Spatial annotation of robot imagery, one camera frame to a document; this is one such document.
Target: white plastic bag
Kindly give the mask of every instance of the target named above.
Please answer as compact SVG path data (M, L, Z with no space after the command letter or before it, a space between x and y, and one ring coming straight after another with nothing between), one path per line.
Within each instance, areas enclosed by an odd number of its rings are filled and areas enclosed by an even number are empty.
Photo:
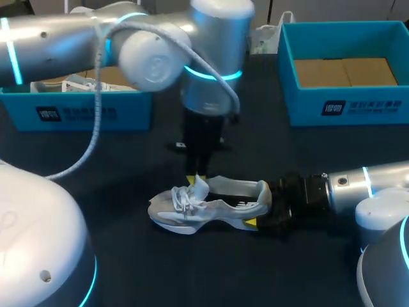
M279 50L281 27L284 22L294 23L294 14L290 11L281 15L278 26L266 24L251 34L251 54L276 54Z

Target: wall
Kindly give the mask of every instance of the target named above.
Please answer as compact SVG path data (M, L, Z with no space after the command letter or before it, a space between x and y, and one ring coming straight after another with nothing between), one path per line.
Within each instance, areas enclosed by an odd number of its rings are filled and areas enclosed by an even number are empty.
M256 16L252 21L252 28L262 26L267 21L268 5L270 0L252 0L256 7ZM30 0L36 14L63 13L63 0ZM81 5L81 0L70 0L70 9ZM102 6L115 3L115 0L85 0L89 8L100 8ZM190 0L142 0L149 11L157 13L171 13L186 10Z
M292 11L300 22L386 20L392 4L393 0L274 0L271 24L277 24L285 11Z

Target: cabinet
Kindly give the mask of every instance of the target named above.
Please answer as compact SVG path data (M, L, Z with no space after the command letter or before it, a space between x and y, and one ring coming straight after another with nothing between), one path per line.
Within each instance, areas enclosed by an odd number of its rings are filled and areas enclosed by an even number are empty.
M274 0L271 24L292 11L297 21L386 20L394 0Z
M395 5L389 15L389 20L409 20L409 1L396 0Z

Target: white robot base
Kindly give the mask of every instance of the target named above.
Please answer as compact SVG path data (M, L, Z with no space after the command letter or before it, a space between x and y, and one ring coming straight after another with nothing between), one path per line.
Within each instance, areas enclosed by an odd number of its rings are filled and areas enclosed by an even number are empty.
M0 164L0 306L97 306L97 277L85 220L70 194Z

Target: metal screw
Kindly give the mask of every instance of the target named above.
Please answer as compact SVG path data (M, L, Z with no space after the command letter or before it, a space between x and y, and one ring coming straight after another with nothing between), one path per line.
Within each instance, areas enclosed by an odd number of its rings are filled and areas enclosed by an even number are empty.
M344 185L344 184L346 184L347 182L348 182L348 181L347 181L346 178L340 178L340 179L338 179L338 183L341 184L341 185Z

